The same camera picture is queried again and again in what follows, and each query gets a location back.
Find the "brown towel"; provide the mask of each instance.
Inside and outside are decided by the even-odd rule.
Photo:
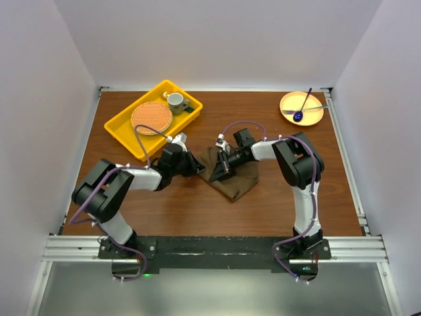
[[[206,149],[197,160],[199,160],[206,170],[199,173],[199,176],[208,182],[218,161],[218,151],[216,147]],[[259,181],[259,171],[257,162],[251,161],[235,169],[236,175],[224,181],[214,181],[209,183],[213,188],[227,196],[231,201],[237,201],[246,194]]]

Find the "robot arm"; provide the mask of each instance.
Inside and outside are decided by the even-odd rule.
[[[106,159],[100,160],[89,174],[77,185],[72,194],[72,201],[81,206],[105,175],[117,170],[94,196],[91,197],[85,212],[98,222],[98,225],[112,239],[121,245],[135,248],[136,232],[126,223],[119,209],[128,190],[159,191],[167,187],[173,176],[192,176],[205,169],[186,147],[186,135],[178,134],[168,138],[169,144],[162,155],[149,168],[125,169]]]
[[[251,137],[248,129],[245,128],[234,133],[238,148],[228,153],[227,149],[230,146],[221,136],[219,135],[216,141],[216,145],[221,148],[221,151],[218,153],[218,163],[209,181],[230,178],[235,175],[236,167],[248,161],[276,159],[285,180],[292,187],[294,194],[294,236],[303,233],[309,227],[310,223],[314,221],[312,228],[303,236],[301,246],[305,250],[321,242],[323,239],[322,229],[318,221],[318,215],[316,214],[316,218],[313,218],[312,193],[310,192],[313,163],[303,145],[296,140],[282,139],[281,136],[277,140],[256,142]],[[314,153],[317,167],[314,195],[317,203],[317,191],[321,173],[324,170],[323,160],[303,133],[298,133],[294,136],[305,142]]]

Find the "wooden table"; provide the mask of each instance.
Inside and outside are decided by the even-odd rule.
[[[303,131],[325,164],[318,196],[319,217],[325,236],[361,236],[328,110],[317,125],[303,128],[289,123],[280,114],[279,102],[285,95],[282,92],[190,93],[203,103],[200,116],[183,129],[187,134],[187,146],[194,155],[214,146],[218,134],[237,120],[255,120],[264,124],[269,137]],[[103,92],[78,180],[101,158],[139,165],[140,161],[114,140],[103,125],[143,94]],[[314,95],[326,104],[323,93]],[[238,125],[229,131],[226,139],[234,144],[232,133],[244,127],[248,127],[256,139],[261,137],[261,130],[257,127]],[[120,210],[139,235],[291,236],[295,220],[293,194],[278,163],[275,160],[260,162],[259,175],[259,183],[234,203],[198,176],[190,179],[177,176],[160,192],[128,192]],[[69,216],[76,209],[72,204]],[[66,224],[63,234],[92,235],[99,234],[99,231],[86,223]]]

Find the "white backdrop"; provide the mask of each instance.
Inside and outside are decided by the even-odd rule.
[[[23,315],[82,159],[95,85],[54,2],[0,1],[0,315]]]
[[[55,0],[100,86],[333,86],[381,0]]]
[[[406,309],[421,311],[421,1],[384,0],[334,88],[368,224]]]

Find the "gray floor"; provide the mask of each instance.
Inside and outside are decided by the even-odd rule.
[[[324,264],[306,286],[286,273],[162,270],[121,284],[110,263],[55,263],[42,316],[391,315],[376,264]]]

